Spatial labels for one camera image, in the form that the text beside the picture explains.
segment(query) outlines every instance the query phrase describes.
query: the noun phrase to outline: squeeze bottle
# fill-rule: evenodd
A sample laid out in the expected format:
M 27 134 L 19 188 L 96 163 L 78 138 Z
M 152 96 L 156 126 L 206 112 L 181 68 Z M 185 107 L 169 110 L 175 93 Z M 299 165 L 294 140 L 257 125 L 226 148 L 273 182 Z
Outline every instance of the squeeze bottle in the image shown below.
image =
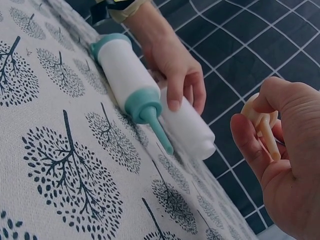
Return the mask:
M 167 102 L 167 81 L 157 72 L 152 75 L 161 88 L 161 116 L 165 126 L 193 159 L 200 161 L 209 158 L 216 151 L 215 134 L 185 97 L 180 109 L 171 111 Z
M 278 111 L 271 113 L 259 113 L 253 109 L 253 102 L 259 93 L 251 96 L 244 104 L 241 114 L 245 115 L 253 124 L 258 137 L 263 137 L 267 150 L 273 160 L 278 161 L 281 158 L 272 128 L 278 119 Z
M 172 155 L 174 149 L 158 120 L 162 112 L 160 88 L 133 51 L 130 39 L 112 33 L 90 47 L 121 110 L 133 122 L 149 124 L 165 151 Z

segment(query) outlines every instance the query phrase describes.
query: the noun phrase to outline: fingernail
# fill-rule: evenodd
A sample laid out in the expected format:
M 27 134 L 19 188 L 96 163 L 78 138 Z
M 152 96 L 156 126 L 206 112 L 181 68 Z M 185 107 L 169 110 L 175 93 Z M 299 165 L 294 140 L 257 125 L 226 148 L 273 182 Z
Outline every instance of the fingernail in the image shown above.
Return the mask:
M 176 111 L 179 110 L 179 108 L 180 108 L 180 102 L 179 102 L 179 101 L 177 101 L 177 100 L 171 100 L 171 101 L 169 102 L 169 109 L 170 109 L 171 111 L 176 112 Z

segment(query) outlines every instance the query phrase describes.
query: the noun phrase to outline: sleeve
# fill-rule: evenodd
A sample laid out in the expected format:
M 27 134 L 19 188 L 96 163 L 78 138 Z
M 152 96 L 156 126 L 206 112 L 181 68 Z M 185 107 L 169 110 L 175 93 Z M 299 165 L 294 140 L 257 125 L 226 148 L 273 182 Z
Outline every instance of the sleeve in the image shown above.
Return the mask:
M 109 11 L 110 16 L 117 23 L 122 23 L 126 18 L 134 15 L 142 4 L 149 2 L 149 1 L 150 0 L 134 0 L 134 2 L 131 3 L 124 10 L 109 9 L 108 11 Z

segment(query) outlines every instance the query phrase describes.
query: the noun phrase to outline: wrist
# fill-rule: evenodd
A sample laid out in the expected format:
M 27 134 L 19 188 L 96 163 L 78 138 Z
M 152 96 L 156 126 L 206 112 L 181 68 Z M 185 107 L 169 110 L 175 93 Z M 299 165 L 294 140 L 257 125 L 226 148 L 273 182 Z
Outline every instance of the wrist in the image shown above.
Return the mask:
M 148 1 L 143 3 L 136 13 L 123 22 L 135 35 L 143 48 L 152 46 L 161 39 L 175 35 L 167 20 Z

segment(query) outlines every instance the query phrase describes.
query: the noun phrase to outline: teal bottle cap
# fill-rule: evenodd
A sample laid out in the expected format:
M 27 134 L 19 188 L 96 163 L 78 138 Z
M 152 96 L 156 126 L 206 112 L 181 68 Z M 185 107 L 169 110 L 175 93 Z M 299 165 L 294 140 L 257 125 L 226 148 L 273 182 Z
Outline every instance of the teal bottle cap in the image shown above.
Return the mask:
M 132 93 L 125 102 L 124 109 L 137 124 L 149 124 L 165 151 L 172 155 L 172 147 L 158 117 L 162 112 L 159 93 L 153 87 L 141 88 Z
M 104 37 L 102 37 L 99 41 L 97 41 L 96 43 L 90 44 L 90 50 L 91 50 L 91 53 L 94 57 L 94 60 L 98 63 L 98 54 L 99 54 L 100 49 L 103 47 L 103 45 L 105 45 L 106 43 L 108 43 L 112 40 L 119 40 L 119 39 L 127 41 L 132 46 L 130 38 L 128 38 L 126 35 L 124 35 L 122 33 L 107 34 Z

